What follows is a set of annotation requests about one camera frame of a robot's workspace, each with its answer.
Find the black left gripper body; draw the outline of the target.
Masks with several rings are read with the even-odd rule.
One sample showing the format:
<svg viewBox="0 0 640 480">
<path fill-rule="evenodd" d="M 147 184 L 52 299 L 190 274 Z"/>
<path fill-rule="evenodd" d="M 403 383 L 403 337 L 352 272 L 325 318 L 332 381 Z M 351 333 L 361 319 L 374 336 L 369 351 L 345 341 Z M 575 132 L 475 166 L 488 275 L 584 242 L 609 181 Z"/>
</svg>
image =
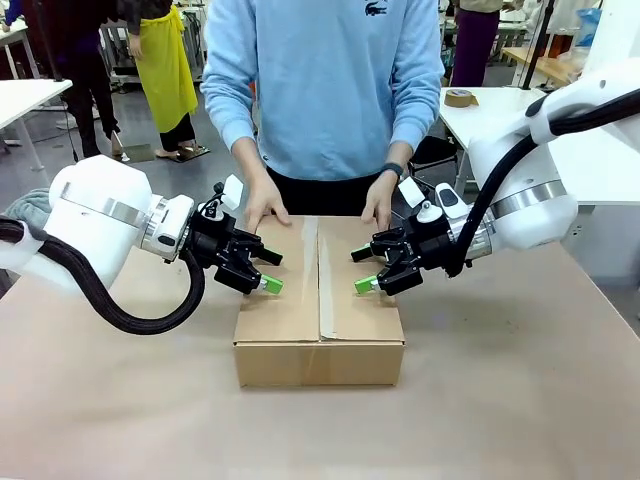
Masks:
<svg viewBox="0 0 640 480">
<path fill-rule="evenodd" d="M 238 281 L 228 245 L 233 236 L 236 219 L 227 213 L 221 220 L 213 220 L 195 211 L 190 218 L 190 274 L 202 273 L 215 266 L 216 281 Z"/>
</svg>

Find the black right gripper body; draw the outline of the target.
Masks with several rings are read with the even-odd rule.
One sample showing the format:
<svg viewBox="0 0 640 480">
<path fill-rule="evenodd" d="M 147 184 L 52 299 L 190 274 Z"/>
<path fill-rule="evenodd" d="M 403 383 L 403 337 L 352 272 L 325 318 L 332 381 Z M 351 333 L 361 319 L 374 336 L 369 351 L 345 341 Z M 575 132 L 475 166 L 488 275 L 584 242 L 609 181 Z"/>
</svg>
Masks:
<svg viewBox="0 0 640 480">
<path fill-rule="evenodd" d="M 421 223 L 417 218 L 408 218 L 403 222 L 403 228 L 420 268 L 433 270 L 445 266 L 453 251 L 450 224 L 446 218 L 426 223 Z"/>
</svg>

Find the person's left hand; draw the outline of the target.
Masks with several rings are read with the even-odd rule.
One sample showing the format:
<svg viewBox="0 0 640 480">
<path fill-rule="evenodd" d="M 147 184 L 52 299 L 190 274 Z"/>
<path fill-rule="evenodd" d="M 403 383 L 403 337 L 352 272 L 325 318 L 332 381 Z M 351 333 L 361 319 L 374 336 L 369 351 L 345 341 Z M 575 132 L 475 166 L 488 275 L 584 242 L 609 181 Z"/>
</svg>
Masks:
<svg viewBox="0 0 640 480">
<path fill-rule="evenodd" d="M 378 231 L 385 231 L 390 227 L 392 218 L 392 195 L 398 182 L 398 175 L 386 170 L 368 189 L 365 207 L 361 220 L 365 223 L 374 222 Z"/>
</svg>

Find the person's right hand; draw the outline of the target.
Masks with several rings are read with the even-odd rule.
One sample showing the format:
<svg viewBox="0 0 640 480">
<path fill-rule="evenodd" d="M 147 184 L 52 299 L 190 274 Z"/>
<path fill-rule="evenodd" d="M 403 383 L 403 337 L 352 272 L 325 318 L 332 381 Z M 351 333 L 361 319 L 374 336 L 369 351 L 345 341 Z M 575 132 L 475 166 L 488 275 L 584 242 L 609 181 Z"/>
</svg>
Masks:
<svg viewBox="0 0 640 480">
<path fill-rule="evenodd" d="M 262 218 L 274 215 L 284 226 L 290 225 L 290 217 L 286 210 L 280 191 L 266 171 L 251 175 L 249 198 L 245 209 L 246 230 L 256 233 Z"/>
</svg>

